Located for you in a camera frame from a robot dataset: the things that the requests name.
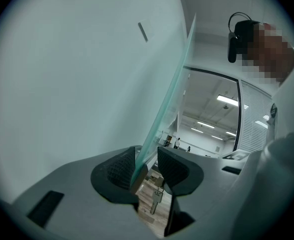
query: fluorescent light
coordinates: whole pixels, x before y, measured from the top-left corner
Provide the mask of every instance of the fluorescent light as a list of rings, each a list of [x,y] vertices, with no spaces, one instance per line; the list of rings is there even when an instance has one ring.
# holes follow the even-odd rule
[[[211,135],[211,137],[214,137],[214,138],[216,138],[216,139],[218,139],[218,140],[223,140],[222,138],[218,138],[218,137],[216,137],[216,136],[214,136],[214,135]]]
[[[227,134],[230,134],[232,136],[236,136],[236,134],[232,133],[232,132],[229,132],[229,131],[226,131]]]
[[[268,129],[268,125],[265,124],[265,123],[263,123],[263,122],[261,122],[261,121],[256,121],[255,123],[256,123],[256,124],[259,124],[259,125],[262,126],[262,127],[265,127],[266,129]]]
[[[222,101],[222,102],[226,102],[226,103],[229,103],[229,104],[232,104],[232,105],[238,107],[238,101],[237,100],[227,98],[227,97],[221,96],[221,95],[218,95],[217,100]]]
[[[209,128],[215,128],[215,127],[213,127],[213,126],[211,126],[211,125],[209,125],[209,124],[206,124],[206,123],[203,123],[203,122],[197,122],[198,124],[201,124],[201,125],[203,125],[203,126],[207,126],[207,127],[209,127]]]
[[[192,130],[194,130],[194,131],[196,131],[196,132],[200,132],[200,133],[202,133],[203,134],[203,132],[202,131],[200,131],[200,130],[197,130],[197,129],[194,129],[194,128],[191,128]]]

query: white venetian blind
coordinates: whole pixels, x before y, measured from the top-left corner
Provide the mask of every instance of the white venetian blind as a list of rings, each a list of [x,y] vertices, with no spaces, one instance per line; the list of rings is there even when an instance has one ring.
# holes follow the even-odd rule
[[[271,97],[252,86],[241,81],[242,86],[242,134],[238,149],[249,152],[261,150],[266,142],[266,121],[270,117],[273,105]]]

